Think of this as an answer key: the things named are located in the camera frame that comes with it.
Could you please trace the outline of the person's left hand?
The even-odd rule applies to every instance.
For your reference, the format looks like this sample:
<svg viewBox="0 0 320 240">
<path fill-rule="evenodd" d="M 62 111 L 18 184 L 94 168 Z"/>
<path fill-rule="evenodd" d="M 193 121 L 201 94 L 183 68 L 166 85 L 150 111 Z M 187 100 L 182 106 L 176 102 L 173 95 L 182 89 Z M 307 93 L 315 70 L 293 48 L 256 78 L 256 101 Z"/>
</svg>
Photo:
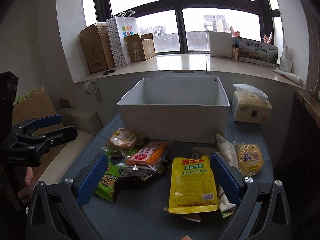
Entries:
<svg viewBox="0 0 320 240">
<path fill-rule="evenodd" d="M 33 169 L 31 167 L 27 167 L 26 175 L 24 179 L 24 188 L 18 193 L 18 197 L 20 200 L 26 204 L 30 202 L 32 194 L 33 194 L 33 188 L 34 188 L 34 173 Z"/>
</svg>

